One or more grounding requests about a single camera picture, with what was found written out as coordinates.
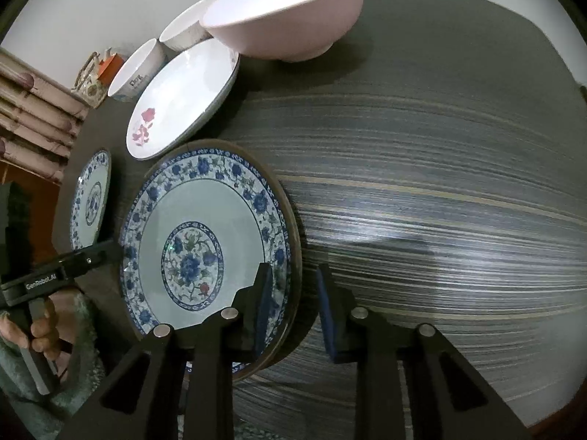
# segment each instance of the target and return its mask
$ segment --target white plate with red flower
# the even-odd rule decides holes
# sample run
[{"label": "white plate with red flower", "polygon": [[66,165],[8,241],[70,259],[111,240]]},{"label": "white plate with red flower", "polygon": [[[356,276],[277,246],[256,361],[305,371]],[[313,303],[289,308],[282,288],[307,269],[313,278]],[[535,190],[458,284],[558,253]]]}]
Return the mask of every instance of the white plate with red flower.
[{"label": "white plate with red flower", "polygon": [[240,55],[212,38],[177,55],[140,96],[126,131],[139,160],[157,157],[208,122],[230,92]]}]

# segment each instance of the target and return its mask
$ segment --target bowl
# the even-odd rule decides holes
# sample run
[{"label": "bowl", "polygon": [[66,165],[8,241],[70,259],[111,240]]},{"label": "bowl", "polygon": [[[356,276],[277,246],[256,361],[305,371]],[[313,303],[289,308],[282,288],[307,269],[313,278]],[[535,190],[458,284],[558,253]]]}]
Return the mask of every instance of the bowl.
[{"label": "bowl", "polygon": [[173,58],[140,96],[126,147],[138,160],[158,157],[208,122],[237,77],[237,52],[210,38]]},{"label": "bowl", "polygon": [[362,7],[363,0],[216,0],[201,25],[240,54],[303,61],[348,32]]},{"label": "bowl", "polygon": [[200,19],[215,0],[200,0],[177,16],[163,30],[159,41],[174,51],[185,51],[209,37]]},{"label": "bowl", "polygon": [[137,99],[151,79],[167,62],[163,46],[153,38],[137,49],[119,69],[108,88],[108,96],[117,101]]}]

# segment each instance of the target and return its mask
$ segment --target table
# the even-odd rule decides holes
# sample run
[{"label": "table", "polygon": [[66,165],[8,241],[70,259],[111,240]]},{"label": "table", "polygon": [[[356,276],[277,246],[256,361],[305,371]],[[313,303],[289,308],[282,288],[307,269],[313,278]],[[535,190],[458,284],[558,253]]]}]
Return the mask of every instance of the table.
[{"label": "table", "polygon": [[[125,149],[132,110],[108,100],[87,117],[58,251],[76,177],[100,147],[113,160],[101,236],[118,235],[153,164]],[[435,323],[526,424],[564,406],[587,362],[586,116],[544,35],[484,0],[365,0],[315,60],[243,58],[197,137],[236,142],[278,175],[302,235],[304,297],[293,351],[236,385],[236,412],[290,438],[352,437],[354,366],[329,363],[316,321],[322,261],[394,322]],[[134,340],[116,270],[80,284]]]}]

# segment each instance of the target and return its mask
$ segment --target pink curtain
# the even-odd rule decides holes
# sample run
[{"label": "pink curtain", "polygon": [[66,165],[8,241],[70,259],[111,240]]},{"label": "pink curtain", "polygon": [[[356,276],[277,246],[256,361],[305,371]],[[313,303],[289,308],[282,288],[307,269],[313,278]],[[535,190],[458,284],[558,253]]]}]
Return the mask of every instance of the pink curtain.
[{"label": "pink curtain", "polygon": [[89,107],[0,49],[0,157],[61,183]]}]

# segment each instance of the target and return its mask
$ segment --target plate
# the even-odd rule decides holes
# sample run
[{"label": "plate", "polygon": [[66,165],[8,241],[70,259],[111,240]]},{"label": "plate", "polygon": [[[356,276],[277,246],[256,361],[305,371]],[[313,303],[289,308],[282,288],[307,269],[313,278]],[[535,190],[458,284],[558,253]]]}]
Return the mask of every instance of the plate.
[{"label": "plate", "polygon": [[133,157],[156,157],[202,127],[237,77],[240,56],[215,39],[177,55],[140,96],[126,131]]},{"label": "plate", "polygon": [[190,142],[147,175],[124,221],[121,289],[141,334],[158,323],[201,323],[250,286],[259,263],[274,273],[266,366],[285,339],[301,290],[301,248],[281,185],[250,154],[222,140]]},{"label": "plate", "polygon": [[110,154],[99,150],[92,155],[77,178],[69,222],[69,240],[74,250],[96,243],[109,183]]}]

